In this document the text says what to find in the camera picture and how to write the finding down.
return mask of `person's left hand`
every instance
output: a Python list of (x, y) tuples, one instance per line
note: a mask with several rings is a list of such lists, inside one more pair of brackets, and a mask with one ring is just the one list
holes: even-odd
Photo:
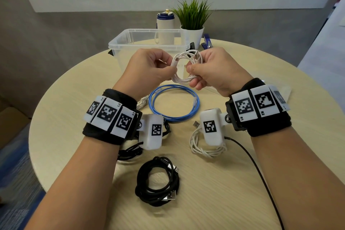
[(177, 72), (172, 60), (162, 49), (138, 49), (113, 89), (139, 101)]

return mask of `plastic storage box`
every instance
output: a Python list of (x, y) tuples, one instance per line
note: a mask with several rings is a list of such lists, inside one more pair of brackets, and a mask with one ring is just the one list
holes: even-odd
[(109, 48), (123, 72), (132, 55), (140, 48), (163, 49), (175, 56), (188, 50), (190, 44), (184, 29), (126, 29), (109, 42)]

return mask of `forearm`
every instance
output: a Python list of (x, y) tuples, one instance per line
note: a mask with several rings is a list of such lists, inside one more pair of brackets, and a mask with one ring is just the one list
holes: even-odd
[(343, 229), (345, 185), (292, 127), (252, 142), (287, 229)]
[(103, 229), (118, 151), (118, 145), (85, 137), (26, 230)]

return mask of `coiled blue cable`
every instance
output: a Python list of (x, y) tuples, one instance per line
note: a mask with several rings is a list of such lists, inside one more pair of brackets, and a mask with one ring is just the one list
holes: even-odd
[[(182, 90), (190, 93), (192, 96), (194, 96), (193, 108), (189, 114), (184, 115), (184, 116), (173, 117), (173, 116), (163, 115), (162, 113), (159, 113), (155, 109), (155, 101), (156, 101), (157, 96), (160, 93), (162, 93), (166, 90), (169, 90), (169, 89), (182, 89)], [(149, 108), (152, 110), (152, 112), (154, 114), (162, 115), (168, 122), (181, 122), (181, 121), (190, 119), (191, 117), (193, 117), (196, 114), (196, 112), (199, 110), (199, 107), (200, 107), (200, 99), (199, 99), (198, 95), (192, 89), (185, 87), (185, 86), (182, 86), (182, 85), (163, 85), (163, 86), (157, 87), (149, 95), (148, 103), (149, 103)]]

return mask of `round table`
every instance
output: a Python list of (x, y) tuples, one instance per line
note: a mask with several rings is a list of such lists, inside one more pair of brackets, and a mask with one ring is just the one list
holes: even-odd
[[(293, 127), (323, 162), (345, 182), (345, 117), (334, 99), (315, 81), (291, 64), (268, 53), (221, 40), (224, 47), (250, 73), (262, 73), (289, 85)], [(117, 60), (107, 51), (79, 63), (62, 75), (45, 93), (33, 115), (29, 151), (34, 171), (47, 191), (83, 138), (83, 116), (90, 102), (111, 88), (121, 75)], [(203, 111), (219, 107), (226, 98), (197, 91)], [(162, 93), (156, 109), (179, 116), (192, 107), (192, 96), (183, 91)], [(151, 113), (148, 106), (143, 113)], [(107, 210), (108, 229), (280, 229), (277, 215), (251, 160), (239, 146), (213, 160), (192, 154), (189, 138), (199, 113), (186, 122), (171, 124), (172, 133), (162, 147), (144, 151), (131, 162), (118, 162)], [(226, 135), (244, 145), (256, 159), (247, 132), (227, 126)], [(140, 166), (154, 156), (166, 156), (180, 171), (176, 200), (152, 207), (134, 194)]]

